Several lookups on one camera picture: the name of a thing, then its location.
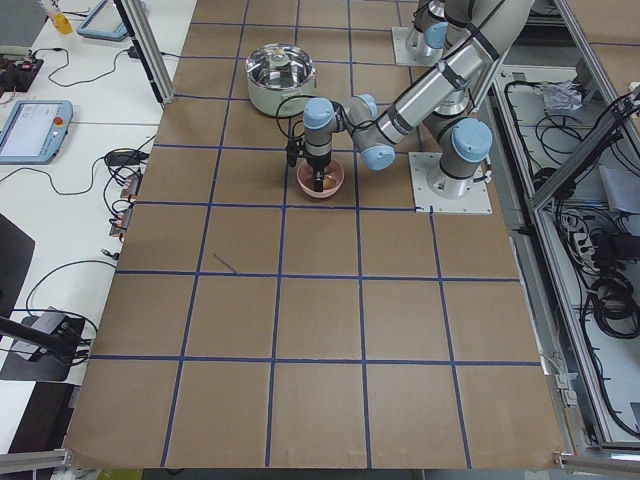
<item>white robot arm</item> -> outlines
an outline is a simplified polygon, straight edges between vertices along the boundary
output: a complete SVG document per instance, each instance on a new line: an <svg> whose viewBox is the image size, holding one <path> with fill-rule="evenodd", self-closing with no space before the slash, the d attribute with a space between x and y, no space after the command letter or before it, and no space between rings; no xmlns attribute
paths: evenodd
<svg viewBox="0 0 640 480"><path fill-rule="evenodd" d="M486 125L466 118L467 87L479 70L511 47L531 5L532 0L447 0L448 49L442 60L379 116L370 95L342 103L311 99L304 110L304 142L297 156L289 144L289 164L295 165L298 156L305 158L313 168L314 190L322 191L334 133L347 130L367 166L383 170L395 159L394 146L424 121L444 152L440 173L453 181L472 177L489 152L492 136ZM455 196L448 188L438 188L443 196Z"/></svg>

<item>yellow object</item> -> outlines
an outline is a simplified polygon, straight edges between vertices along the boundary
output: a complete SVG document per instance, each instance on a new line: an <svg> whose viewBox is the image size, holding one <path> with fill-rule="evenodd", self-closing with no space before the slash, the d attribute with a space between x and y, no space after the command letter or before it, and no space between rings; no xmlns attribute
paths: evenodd
<svg viewBox="0 0 640 480"><path fill-rule="evenodd" d="M64 13L55 13L51 20L53 20L53 25L56 27L56 30L63 35L67 35L73 31L73 28L71 28L71 24L69 23L69 20L67 20L67 17L64 16Z"/></svg>
<svg viewBox="0 0 640 480"><path fill-rule="evenodd" d="M142 469L102 470L98 480L140 480L142 473Z"/></svg>

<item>paper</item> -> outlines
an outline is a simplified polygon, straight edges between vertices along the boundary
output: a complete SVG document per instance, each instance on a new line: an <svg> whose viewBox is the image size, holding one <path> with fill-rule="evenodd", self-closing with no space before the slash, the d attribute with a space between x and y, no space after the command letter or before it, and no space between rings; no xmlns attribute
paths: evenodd
<svg viewBox="0 0 640 480"><path fill-rule="evenodd" d="M600 167L604 191L613 211L640 213L640 177L627 170Z"/></svg>

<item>white table surface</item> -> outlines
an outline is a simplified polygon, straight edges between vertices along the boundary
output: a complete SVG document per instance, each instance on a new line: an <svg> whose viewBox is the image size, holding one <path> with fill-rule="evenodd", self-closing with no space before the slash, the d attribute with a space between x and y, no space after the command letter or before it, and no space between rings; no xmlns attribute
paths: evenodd
<svg viewBox="0 0 640 480"><path fill-rule="evenodd" d="M67 11L90 9L97 0L61 0ZM149 23L162 51L179 54L191 20L196 0L145 0L149 7ZM75 32L63 36L50 22L43 27L33 49L63 47L70 52L70 66L55 78L73 82L91 78L111 69L114 55L131 45L123 42L103 42L78 36ZM139 61L123 54L115 73L89 84L61 88L47 75L64 63L64 53L41 52L43 69L29 92L17 94L15 100L69 100L74 106L73 122L58 156L49 165L35 168L47 171L61 191L85 189L91 178L94 160L115 148L136 148L155 134L162 115ZM173 77L177 59L165 59ZM0 106L0 125L8 118L11 102ZM149 151L147 145L143 150ZM18 168L0 165L0 178ZM24 287L16 309L25 307L28 292L46 273L57 266L79 260L111 261L100 250L119 251L119 240L109 237L110 217L102 198L109 174L103 163L96 166L95 185L84 195L62 197L49 186L46 176L19 172L0 183L0 212L31 236L35 242ZM107 192L111 201L118 198L120 188L115 182ZM99 325L114 270L100 264L83 264L55 273L37 290L30 304L33 308L55 306L87 316ZM25 312L16 311L12 319L20 320ZM85 334L92 335L90 327ZM0 341L0 348L9 348L11 339ZM6 353L0 352L0 366ZM84 365L71 369L68 383L79 385ZM0 381L0 454L7 453L35 382Z"/></svg>

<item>monitor stand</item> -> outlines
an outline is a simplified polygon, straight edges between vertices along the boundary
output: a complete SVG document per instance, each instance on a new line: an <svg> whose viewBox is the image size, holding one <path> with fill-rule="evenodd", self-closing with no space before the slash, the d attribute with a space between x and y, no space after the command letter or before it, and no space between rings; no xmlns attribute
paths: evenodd
<svg viewBox="0 0 640 480"><path fill-rule="evenodd" d="M22 320L22 325L31 327L39 317L26 317ZM61 315L61 324L66 322L67 328L75 332L78 340L84 329L84 320L81 318L70 318ZM15 347L18 341L14 341L11 348ZM22 380L36 382L62 382L69 375L71 365L56 359L53 355L39 355L33 360L25 360L16 353L7 354L4 365L0 370L0 380Z"/></svg>

